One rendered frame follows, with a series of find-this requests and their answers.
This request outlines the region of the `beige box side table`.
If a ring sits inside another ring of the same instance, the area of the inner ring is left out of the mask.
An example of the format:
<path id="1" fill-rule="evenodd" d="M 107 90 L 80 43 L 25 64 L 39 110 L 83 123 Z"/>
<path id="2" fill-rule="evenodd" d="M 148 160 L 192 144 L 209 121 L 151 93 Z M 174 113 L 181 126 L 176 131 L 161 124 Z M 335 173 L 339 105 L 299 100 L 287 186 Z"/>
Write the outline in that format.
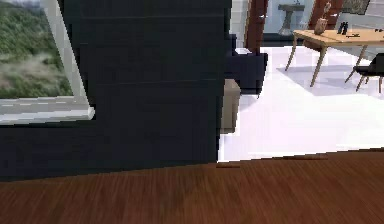
<path id="1" fill-rule="evenodd" d="M 221 117 L 221 134 L 234 133 L 240 100 L 240 87 L 234 79 L 226 79 Z"/>

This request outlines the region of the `dark navy sofa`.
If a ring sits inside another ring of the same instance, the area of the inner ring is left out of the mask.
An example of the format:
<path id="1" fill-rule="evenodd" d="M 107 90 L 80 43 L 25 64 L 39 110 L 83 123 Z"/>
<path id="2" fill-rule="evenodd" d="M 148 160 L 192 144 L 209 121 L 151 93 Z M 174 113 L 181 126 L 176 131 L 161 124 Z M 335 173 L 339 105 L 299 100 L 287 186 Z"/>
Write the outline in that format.
<path id="1" fill-rule="evenodd" d="M 267 62 L 267 53 L 240 54 L 235 51 L 236 35 L 227 37 L 227 54 L 224 77 L 234 79 L 242 94 L 259 95 L 262 92 Z"/>

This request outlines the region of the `brown vase with twigs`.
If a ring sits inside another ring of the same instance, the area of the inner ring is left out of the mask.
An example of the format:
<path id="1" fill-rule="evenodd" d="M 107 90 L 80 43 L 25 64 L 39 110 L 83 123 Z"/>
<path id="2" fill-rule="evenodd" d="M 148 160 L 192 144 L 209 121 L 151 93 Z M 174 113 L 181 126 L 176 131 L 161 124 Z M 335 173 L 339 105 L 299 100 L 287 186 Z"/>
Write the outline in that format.
<path id="1" fill-rule="evenodd" d="M 327 26 L 328 20 L 326 19 L 327 13 L 329 12 L 331 8 L 331 0 L 328 0 L 328 2 L 325 4 L 324 9 L 323 9 L 323 14 L 322 16 L 317 20 L 315 28 L 314 28 L 314 34 L 315 35 L 321 35 Z"/>

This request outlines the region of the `light wooden table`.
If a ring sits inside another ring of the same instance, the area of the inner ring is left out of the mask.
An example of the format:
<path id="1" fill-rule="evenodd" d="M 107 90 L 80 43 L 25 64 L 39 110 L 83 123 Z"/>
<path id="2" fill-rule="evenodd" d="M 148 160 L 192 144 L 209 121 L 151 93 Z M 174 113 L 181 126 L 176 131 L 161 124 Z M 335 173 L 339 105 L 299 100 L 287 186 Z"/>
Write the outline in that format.
<path id="1" fill-rule="evenodd" d="M 351 34 L 360 34 L 360 37 L 346 37 Z M 288 70 L 293 60 L 298 39 L 320 46 L 320 56 L 310 83 L 310 86 L 313 87 L 329 47 L 361 46 L 362 49 L 356 62 L 356 64 L 359 64 L 368 46 L 384 46 L 384 31 L 375 32 L 373 29 L 350 29 L 345 35 L 342 35 L 338 34 L 336 30 L 325 30 L 321 35 L 315 35 L 313 30 L 294 30 L 293 46 L 285 70 Z"/>

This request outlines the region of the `white framed window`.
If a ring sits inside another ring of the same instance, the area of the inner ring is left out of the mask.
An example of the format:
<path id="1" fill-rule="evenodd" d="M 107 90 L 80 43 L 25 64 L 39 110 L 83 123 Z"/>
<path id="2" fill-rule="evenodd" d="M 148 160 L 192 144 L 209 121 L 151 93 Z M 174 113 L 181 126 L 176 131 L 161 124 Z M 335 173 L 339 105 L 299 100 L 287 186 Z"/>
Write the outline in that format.
<path id="1" fill-rule="evenodd" d="M 58 0 L 0 0 L 0 125 L 94 115 Z"/>

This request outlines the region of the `black chair wooden legs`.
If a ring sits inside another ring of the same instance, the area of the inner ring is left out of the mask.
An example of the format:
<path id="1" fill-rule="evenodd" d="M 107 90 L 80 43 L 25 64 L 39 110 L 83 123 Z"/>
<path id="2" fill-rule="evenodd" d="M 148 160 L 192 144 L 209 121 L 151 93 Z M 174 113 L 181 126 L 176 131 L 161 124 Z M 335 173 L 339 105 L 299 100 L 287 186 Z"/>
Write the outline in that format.
<path id="1" fill-rule="evenodd" d="M 367 84 L 371 77 L 378 77 L 378 92 L 381 93 L 384 82 L 384 53 L 378 53 L 367 66 L 354 66 L 346 81 L 348 81 L 355 72 L 361 76 L 356 90 L 359 90 L 362 83 Z"/>

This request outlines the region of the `grey pedestal sink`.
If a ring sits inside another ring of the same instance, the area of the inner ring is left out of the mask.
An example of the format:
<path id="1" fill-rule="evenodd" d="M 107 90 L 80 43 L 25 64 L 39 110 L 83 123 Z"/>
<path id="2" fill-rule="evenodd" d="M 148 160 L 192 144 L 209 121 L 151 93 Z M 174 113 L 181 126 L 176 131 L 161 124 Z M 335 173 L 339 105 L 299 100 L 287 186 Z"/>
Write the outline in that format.
<path id="1" fill-rule="evenodd" d="M 297 11 L 303 11 L 305 9 L 305 6 L 302 4 L 279 4 L 278 9 L 280 11 L 285 12 L 283 25 L 278 31 L 278 34 L 281 36 L 290 36 L 292 34 L 292 31 L 291 31 L 292 14 Z"/>

